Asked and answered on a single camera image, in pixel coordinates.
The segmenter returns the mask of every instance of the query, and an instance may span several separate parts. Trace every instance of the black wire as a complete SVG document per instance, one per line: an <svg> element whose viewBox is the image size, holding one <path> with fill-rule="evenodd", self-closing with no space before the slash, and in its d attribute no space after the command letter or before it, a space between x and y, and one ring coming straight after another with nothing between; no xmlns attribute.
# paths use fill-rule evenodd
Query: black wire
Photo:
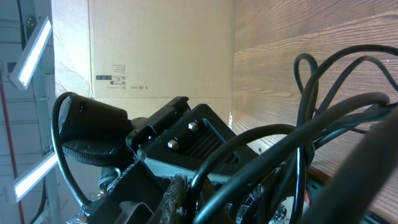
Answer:
<svg viewBox="0 0 398 224"><path fill-rule="evenodd" d="M203 181L206 179L207 175L211 172L214 166L217 165L217 162L224 159L225 156L250 143L256 139L263 138L266 136L274 135L274 134L289 134L295 129L294 126L288 124L273 124L258 128L253 128L248 131L241 133L233 138L231 138L228 142L221 145L217 150L210 154L209 157L203 162L203 164L199 167L197 172L192 178L191 184L188 188L187 195L187 216L186 219L188 222L193 219L195 216L195 206L196 201L198 200L198 196L200 193L201 186Z"/></svg>
<svg viewBox="0 0 398 224"><path fill-rule="evenodd" d="M362 129L358 129L358 128L350 129L350 131L358 133L358 134L367 134L368 133L368 131L365 131L365 130L362 130Z"/></svg>
<svg viewBox="0 0 398 224"><path fill-rule="evenodd" d="M359 124L380 121L384 119L384 117L386 117L386 115L389 114L390 111L396 106L397 103L394 103L376 110L372 110L372 107L370 107L362 113L350 114L342 117L314 138L316 139L314 142L315 149L319 149L321 146L344 134L345 132L352 130Z"/></svg>
<svg viewBox="0 0 398 224"><path fill-rule="evenodd" d="M309 223L359 223L398 161L398 109L369 132L301 219Z"/></svg>
<svg viewBox="0 0 398 224"><path fill-rule="evenodd" d="M287 163L295 164L295 157L291 156ZM266 211L266 217L265 217L266 223L270 222L271 218L274 216L276 210L278 209L278 206L285 195L287 187L289 186L289 183L293 178L294 170L295 170L294 166L287 166L285 172L281 174L282 180L278 182L278 184L275 186L275 190L272 193L273 197L271 198L269 202L269 208Z"/></svg>
<svg viewBox="0 0 398 224"><path fill-rule="evenodd" d="M362 56L362 57L357 58L353 63L348 65L348 67L346 69L344 69L343 73L341 73L341 75L337 78L336 82L330 88L330 91L326 95L325 99L322 101L321 105L319 106L319 109L318 109L317 113L322 113L323 111L325 111L329 107L331 101L336 96L338 89L341 87L341 85L346 80L348 75L359 64L361 64L362 62L365 62L365 61L372 62L375 65L377 65L380 68L380 70L383 72L384 76L386 76L386 78L388 79L388 81L390 82L392 87L394 87L394 89L396 91L398 91L397 83L394 81L394 79L392 78L391 74L388 72L387 68L383 65L383 63L380 60L378 60L377 58L372 57L372 56Z"/></svg>
<svg viewBox="0 0 398 224"><path fill-rule="evenodd" d="M134 153L128 149L121 149L117 154L92 154L62 146L63 153L82 164L98 167L117 167L124 170L134 162Z"/></svg>
<svg viewBox="0 0 398 224"><path fill-rule="evenodd" d="M46 199L47 199L47 192L45 190L45 177L43 177L42 199L40 200L40 205L39 205L39 208L37 209L36 215L29 222L29 224L33 224L36 221L36 219L42 214L42 212L44 211L44 206L45 206Z"/></svg>
<svg viewBox="0 0 398 224"><path fill-rule="evenodd" d="M274 175L268 175L267 178L265 179L266 183L264 184L264 190L261 193L261 196L259 198L259 205L256 213L256 218L257 218L257 224L266 224L266 211L268 210L267 205L269 204L269 200L271 199L271 194L274 191L274 187L276 185L276 182L278 181L279 174L282 171L275 170L272 174Z"/></svg>
<svg viewBox="0 0 398 224"><path fill-rule="evenodd" d="M52 119L51 119L51 137L53 142L53 147L55 154L58 157L58 164L67 183L70 191L72 192L73 196L75 197L76 201L79 203L79 206L82 210L85 210L91 201L87 199L84 193L79 188L79 185L76 183L76 180L73 178L72 173L67 164L67 160L65 159L65 155L62 151L62 142L60 139L59 128L58 128L58 117L60 114L60 108L64 99L71 96L71 92L62 93L56 100L52 110Z"/></svg>
<svg viewBox="0 0 398 224"><path fill-rule="evenodd" d="M328 68L330 68L338 59L341 57L344 57L345 55L352 54L355 52L364 52L364 51L377 51L377 52L385 52L393 55L398 55L398 49L393 48L393 47L388 47L388 46L383 46L383 45L357 45L357 46L352 46L345 48L343 50L340 50L339 52L333 54L329 58L327 58L315 71L313 75L311 75L310 79L308 80L303 92L302 92L302 97L300 100L300 106L298 108L298 116L297 116L297 127L300 127L303 123L305 123L308 120L309 114L313 114L315 111L314 106L314 99L312 97L313 91L318 88L318 81L320 77L326 72ZM350 69L355 68L355 64L352 65L349 69L346 69L349 71ZM293 209L292 209L292 215L290 218L289 223L295 223L298 221L298 219L302 216L303 213L303 202L304 202L304 191L305 191L305 173L306 173L306 167L304 166L305 158L303 156L304 154L304 149L303 147L299 147L297 149L296 155L297 155L297 173L296 173L296 193L294 195L294 203L293 203Z"/></svg>
<svg viewBox="0 0 398 224"><path fill-rule="evenodd" d="M256 214L259 202L260 202L260 198L254 199L254 201L250 204L249 208L246 210L246 212L242 216L241 224L252 223L253 216Z"/></svg>
<svg viewBox="0 0 398 224"><path fill-rule="evenodd" d="M24 26L24 18L22 15L21 0L17 0L17 5L18 5L18 13L20 21L19 24L21 28L21 45L22 45L22 50L24 50L27 42L27 36L25 35L25 26Z"/></svg>
<svg viewBox="0 0 398 224"><path fill-rule="evenodd" d="M318 68L317 61L309 54L300 54L296 57L294 62L294 77L297 82L297 86L300 92L303 94L303 87L300 80L300 72L299 72L299 63L301 60L306 60L311 68L311 77L315 75L315 72ZM300 120L301 117L304 117L304 122L306 120L312 119L312 116L315 112L315 105L317 103L318 96L318 82L316 82L311 90L311 94L309 97L309 104L307 110L299 111L297 116L297 127L299 127L303 122ZM307 173L306 165L309 165L312 162L313 157L315 156L315 146L312 141L306 142L303 146L300 146L296 152L294 153L295 162L289 163L291 166L291 172L296 171L296 191L294 195L294 201L292 206L292 214L290 216L289 223L296 223L297 220L301 217L303 210L303 201L304 201L304 190L305 190L305 176Z"/></svg>
<svg viewBox="0 0 398 224"><path fill-rule="evenodd" d="M388 104L389 97L383 93L365 93L343 100L322 114L304 123L288 136L277 142L259 157L253 159L244 169L235 173L207 202L193 219L193 223L209 222L228 199L247 182L259 174L269 174L295 148L312 139L340 117L364 106Z"/></svg>
<svg viewBox="0 0 398 224"><path fill-rule="evenodd" d="M239 209L241 208L242 203L244 203L244 200L246 202L246 199L251 192L252 191L249 187L245 187L240 192L238 192L238 195L232 201L232 204L228 210L228 213L233 220L236 220L236 216L238 215L238 212L239 212Z"/></svg>

